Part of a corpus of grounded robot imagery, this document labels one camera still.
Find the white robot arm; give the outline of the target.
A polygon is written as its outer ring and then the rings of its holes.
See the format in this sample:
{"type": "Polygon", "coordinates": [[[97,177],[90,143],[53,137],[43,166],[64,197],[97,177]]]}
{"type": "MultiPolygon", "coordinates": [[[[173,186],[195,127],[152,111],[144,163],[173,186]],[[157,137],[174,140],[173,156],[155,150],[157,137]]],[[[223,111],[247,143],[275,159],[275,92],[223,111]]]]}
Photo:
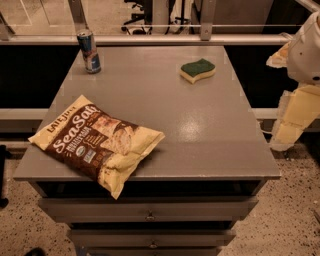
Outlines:
{"type": "Polygon", "coordinates": [[[285,67],[288,77],[298,82],[293,92],[280,97],[269,142],[272,150],[286,151],[320,115],[320,13],[312,13],[266,65],[285,67]]]}

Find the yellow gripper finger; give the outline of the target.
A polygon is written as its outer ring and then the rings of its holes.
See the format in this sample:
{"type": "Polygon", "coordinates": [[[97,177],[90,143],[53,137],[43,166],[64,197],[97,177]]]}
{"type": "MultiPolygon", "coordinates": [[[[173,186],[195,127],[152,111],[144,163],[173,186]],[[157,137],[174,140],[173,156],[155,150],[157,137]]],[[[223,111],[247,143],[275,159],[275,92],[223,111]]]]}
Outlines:
{"type": "Polygon", "coordinates": [[[286,68],[289,45],[290,43],[286,43],[277,52],[271,55],[267,59],[266,65],[272,68],[286,68]]]}
{"type": "Polygon", "coordinates": [[[320,115],[320,86],[300,84],[280,97],[277,119],[272,128],[270,148],[286,151],[320,115]]]}

